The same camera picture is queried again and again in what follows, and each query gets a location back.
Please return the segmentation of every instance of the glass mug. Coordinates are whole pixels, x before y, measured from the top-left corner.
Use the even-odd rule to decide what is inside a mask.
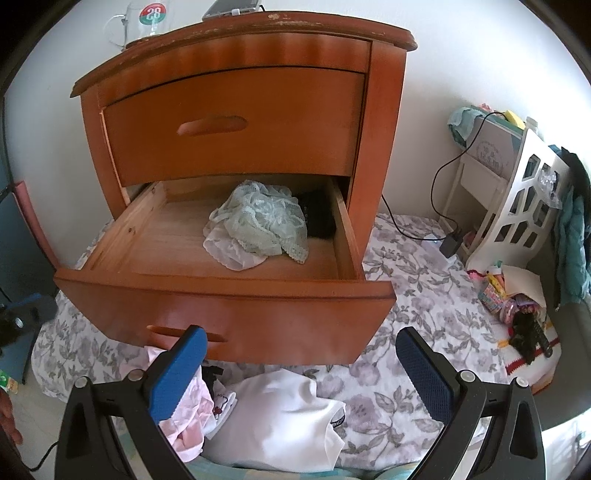
[[[134,0],[127,6],[125,15],[114,15],[107,20],[103,32],[109,42],[121,50],[131,43],[145,37],[160,35],[170,31],[170,0],[148,3],[149,0]],[[123,45],[112,39],[109,24],[117,19],[123,24]]]

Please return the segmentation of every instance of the small sign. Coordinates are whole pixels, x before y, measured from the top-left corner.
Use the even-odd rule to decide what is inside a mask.
[[[144,25],[160,23],[166,17],[166,7],[163,4],[149,4],[139,14],[139,21]]]

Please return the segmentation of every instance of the white towel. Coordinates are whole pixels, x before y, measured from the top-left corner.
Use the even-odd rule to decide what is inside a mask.
[[[345,443],[331,420],[344,402],[316,397],[316,382],[281,369],[229,387],[238,402],[203,456],[259,470],[326,472]]]
[[[237,401],[236,392],[224,387],[219,380],[213,383],[213,416],[203,428],[205,438],[211,440],[222,428],[228,415],[234,410]]]

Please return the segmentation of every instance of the floral bedsheet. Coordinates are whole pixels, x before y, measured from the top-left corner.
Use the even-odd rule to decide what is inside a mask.
[[[434,220],[397,216],[396,221],[412,236],[442,234]],[[81,257],[78,268],[93,245]],[[395,354],[394,342],[401,328],[414,326],[457,370],[470,369],[482,381],[508,380],[490,317],[459,260],[449,269],[438,270],[420,242],[402,236],[389,217],[378,214],[363,269],[369,280],[389,278],[398,300],[354,364],[210,363],[224,368],[222,381],[226,385],[282,367],[315,379],[318,396],[346,403],[346,420],[336,428],[346,443],[337,465],[381,470],[420,460],[442,427],[428,415]],[[57,300],[58,315],[44,325],[31,361],[47,395],[66,401],[81,375],[96,382],[119,380],[119,365],[143,354],[136,346],[106,338],[63,293]],[[485,427],[483,422],[476,435]]]

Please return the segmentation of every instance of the black cable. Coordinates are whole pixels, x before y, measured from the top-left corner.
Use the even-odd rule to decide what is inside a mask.
[[[37,470],[39,470],[43,466],[43,463],[45,462],[45,460],[47,460],[47,457],[49,457],[49,454],[55,448],[56,445],[57,445],[57,442],[53,443],[47,449],[47,451],[45,452],[45,455],[43,455],[43,458],[41,458],[41,462],[39,462],[39,465],[37,465],[35,468],[27,467],[27,470],[29,470],[30,472],[36,472]]]
[[[458,231],[458,229],[460,228],[460,225],[458,224],[458,222],[456,222],[453,218],[450,218],[448,216],[443,215],[441,212],[439,212],[439,210],[437,210],[435,208],[435,203],[433,202],[433,189],[435,188],[435,181],[437,180],[437,176],[439,175],[439,172],[441,172],[445,167],[447,167],[448,165],[454,163],[456,160],[458,160],[464,153],[466,153],[468,150],[470,150],[470,148],[472,147],[472,145],[474,145],[474,142],[476,141],[476,139],[478,138],[478,135],[480,134],[480,131],[482,130],[482,127],[484,127],[484,122],[487,118],[489,118],[491,115],[494,114],[498,114],[498,115],[502,115],[505,116],[504,113],[502,112],[490,112],[487,113],[484,118],[482,119],[482,123],[480,124],[480,127],[478,128],[478,131],[476,131],[476,135],[474,135],[474,138],[472,139],[472,142],[470,142],[470,145],[468,145],[457,157],[452,158],[449,162],[444,163],[441,167],[439,167],[437,169],[437,171],[435,172],[435,176],[433,177],[433,182],[431,184],[431,207],[433,208],[433,211],[438,214],[439,216],[447,219],[447,220],[451,220],[453,223],[456,224],[456,228],[454,229],[454,233]]]
[[[411,236],[407,233],[404,233],[400,227],[397,225],[396,220],[394,220],[394,215],[392,215],[392,210],[390,210],[390,205],[388,205],[388,202],[386,202],[386,199],[384,198],[384,194],[382,194],[382,200],[384,201],[384,203],[386,204],[386,208],[388,209],[388,213],[390,214],[390,218],[392,219],[392,223],[394,224],[394,226],[396,227],[396,230],[398,230],[400,232],[401,235],[404,235],[406,238],[410,238],[411,240],[428,240],[428,241],[433,241],[433,242],[438,242],[441,240],[445,240],[444,238],[419,238],[417,236]]]
[[[9,302],[12,302],[12,300],[10,299],[10,297],[9,297],[8,295],[6,295],[6,292],[4,292],[4,290],[2,289],[2,287],[0,287],[0,293],[1,293],[2,295],[4,295],[4,297],[5,297],[5,298],[6,298],[6,299],[7,299]]]
[[[476,139],[478,138],[478,135],[480,134],[480,131],[482,130],[482,127],[484,127],[484,122],[487,118],[489,118],[491,115],[502,115],[505,116],[505,114],[503,112],[490,112],[487,113],[484,118],[482,119],[482,123],[480,124],[480,127],[478,128],[478,130],[476,131],[476,135],[474,135],[474,138],[472,139],[472,141],[470,142],[470,145],[468,145],[457,157],[452,158],[449,162],[444,163],[441,167],[439,167],[437,169],[437,171],[435,172],[435,176],[433,177],[433,182],[431,184],[431,207],[433,208],[433,211],[438,214],[439,216],[452,221],[453,223],[456,224],[456,227],[454,228],[454,231],[452,233],[456,233],[458,232],[458,230],[460,229],[460,224],[455,221],[453,218],[448,217],[446,215],[443,215],[439,210],[437,210],[437,208],[435,208],[435,203],[433,202],[433,189],[435,188],[435,181],[437,180],[437,176],[439,175],[439,172],[441,172],[445,167],[447,167],[448,165],[451,165],[452,163],[454,163],[456,160],[458,160],[464,153],[466,153],[468,150],[470,150],[470,148],[472,147],[472,145],[474,145],[474,142],[476,141]],[[388,209],[388,213],[390,214],[390,218],[392,219],[392,223],[394,224],[394,226],[396,227],[396,230],[398,230],[400,232],[400,234],[404,235],[406,238],[410,238],[411,240],[420,240],[420,241],[427,241],[427,242],[440,242],[442,240],[445,240],[444,238],[419,238],[416,236],[411,236],[408,235],[407,233],[404,233],[400,227],[396,224],[396,221],[394,220],[394,215],[392,215],[392,210],[390,210],[390,206],[388,205],[388,202],[386,202],[386,199],[384,198],[384,195],[382,194],[382,200],[384,201],[384,203],[386,204],[386,208]]]

